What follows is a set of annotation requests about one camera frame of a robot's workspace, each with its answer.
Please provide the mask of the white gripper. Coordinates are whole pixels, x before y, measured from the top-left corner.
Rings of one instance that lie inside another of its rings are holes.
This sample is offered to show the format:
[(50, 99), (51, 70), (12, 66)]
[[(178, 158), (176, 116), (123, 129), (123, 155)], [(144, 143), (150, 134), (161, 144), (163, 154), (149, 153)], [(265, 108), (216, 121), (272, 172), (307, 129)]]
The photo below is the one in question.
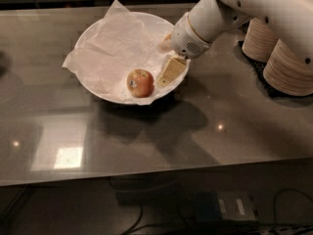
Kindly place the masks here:
[[(209, 47), (210, 44), (203, 41), (195, 33), (189, 21), (188, 13), (185, 13), (175, 24), (171, 34), (167, 34), (157, 45), (160, 53), (168, 53), (173, 50), (189, 59), (201, 56)], [(184, 58), (167, 55), (156, 77), (156, 84), (166, 87), (175, 81), (186, 69), (187, 61)]]

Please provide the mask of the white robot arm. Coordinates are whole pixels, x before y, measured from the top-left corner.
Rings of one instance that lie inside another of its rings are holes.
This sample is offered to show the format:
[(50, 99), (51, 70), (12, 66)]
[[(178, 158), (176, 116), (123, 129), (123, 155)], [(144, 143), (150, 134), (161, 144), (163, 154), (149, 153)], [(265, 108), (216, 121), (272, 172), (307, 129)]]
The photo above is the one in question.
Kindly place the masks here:
[(219, 35), (251, 19), (267, 25), (308, 70), (313, 69), (313, 0), (200, 0), (158, 44), (158, 50), (194, 59)]

